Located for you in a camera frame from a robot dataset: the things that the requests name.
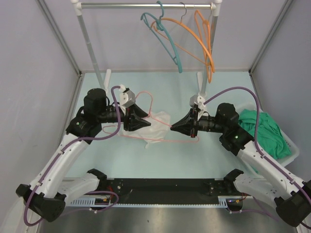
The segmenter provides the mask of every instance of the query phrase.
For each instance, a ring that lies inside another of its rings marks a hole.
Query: gray wall
[[[0,2],[0,225],[57,147],[77,76],[34,0]]]
[[[311,1],[294,1],[254,79],[265,111],[298,145],[300,156],[288,168],[311,179]]]
[[[163,0],[180,2],[181,0]],[[185,3],[207,3],[212,0],[187,0]],[[64,38],[81,70],[92,70],[77,17],[70,0],[46,0]],[[114,2],[113,0],[81,0],[81,2]],[[155,3],[156,0],[120,0],[119,2]],[[284,0],[224,0],[221,6],[214,42],[213,57],[217,69],[248,70],[264,42]],[[176,69],[164,48],[146,25],[140,21],[144,12],[156,17],[160,10],[85,9],[89,32],[100,69]],[[165,17],[180,19],[184,10],[166,10]],[[201,10],[208,18],[210,10]],[[195,30],[194,10],[188,10],[183,22]],[[202,55],[202,48],[183,28],[163,22],[175,42]],[[184,68],[203,65],[180,51]]]

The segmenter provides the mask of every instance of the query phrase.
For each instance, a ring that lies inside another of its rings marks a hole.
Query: metal hook
[[[161,1],[157,1],[157,3],[160,4],[161,10],[162,10],[162,15],[159,17],[159,20],[161,21],[161,18],[164,16],[164,8],[163,8]]]
[[[182,17],[181,17],[181,19],[180,19],[180,22],[182,23],[182,22],[183,22],[183,17],[187,14],[187,8],[186,8],[185,3],[183,3],[183,2],[180,2],[180,3],[181,3],[181,4],[184,4],[184,6],[185,6],[185,10],[186,10],[185,14],[184,14],[184,15],[182,15]]]

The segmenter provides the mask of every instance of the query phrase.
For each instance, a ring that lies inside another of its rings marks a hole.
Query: white pipe connector
[[[215,5],[215,7],[214,6],[212,7],[212,16],[219,16],[220,5],[222,2],[223,0],[214,0],[213,4]]]
[[[74,11],[76,12],[77,16],[82,15],[82,7],[79,0],[70,0],[73,4]]]

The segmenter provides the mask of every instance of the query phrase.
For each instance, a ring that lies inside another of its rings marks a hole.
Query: reflective floor
[[[257,208],[252,200],[244,209]],[[118,207],[79,211],[40,226],[41,233],[295,233],[296,228],[257,213],[230,215],[217,208]]]

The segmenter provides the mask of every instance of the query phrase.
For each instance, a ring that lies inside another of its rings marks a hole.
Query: green cloth
[[[256,110],[244,109],[239,117],[239,125],[250,135],[255,135]],[[258,143],[274,159],[291,155],[277,123],[267,113],[260,113],[258,126]]]

